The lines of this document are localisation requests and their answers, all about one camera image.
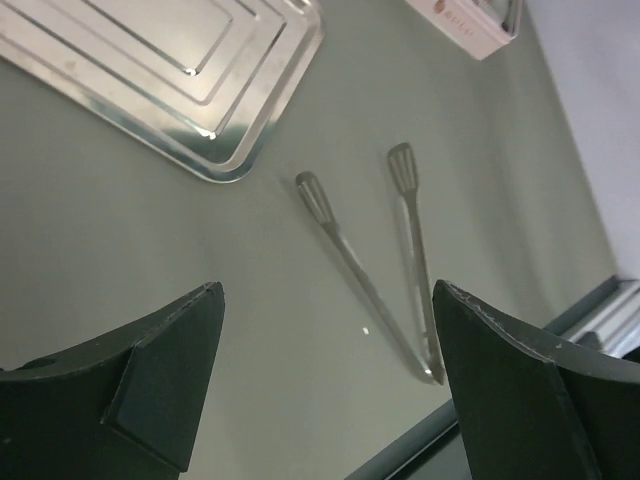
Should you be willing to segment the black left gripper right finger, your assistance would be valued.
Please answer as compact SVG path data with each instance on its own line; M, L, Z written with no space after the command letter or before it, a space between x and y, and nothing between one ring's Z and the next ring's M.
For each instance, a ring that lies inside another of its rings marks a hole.
M473 478L638 478L637 360L566 341L448 281L433 305Z

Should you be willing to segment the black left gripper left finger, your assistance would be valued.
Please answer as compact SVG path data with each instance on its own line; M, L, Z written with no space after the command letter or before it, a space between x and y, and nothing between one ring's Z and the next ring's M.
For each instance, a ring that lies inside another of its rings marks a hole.
M176 479L190 465L225 293L159 310L1 374L5 479Z

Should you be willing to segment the metal tongs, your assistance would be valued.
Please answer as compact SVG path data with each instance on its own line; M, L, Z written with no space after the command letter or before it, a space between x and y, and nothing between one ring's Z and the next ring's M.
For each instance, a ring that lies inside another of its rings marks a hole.
M391 334L409 369L424 383L442 385L446 380L446 370L434 316L431 281L419 215L420 181L411 144L402 142L391 147L387 153L387 165L406 212L410 240L408 253L413 262L422 316L421 351L412 348L355 251L349 246L318 177L311 171L300 172L295 177L295 186L307 210L335 246L364 296Z

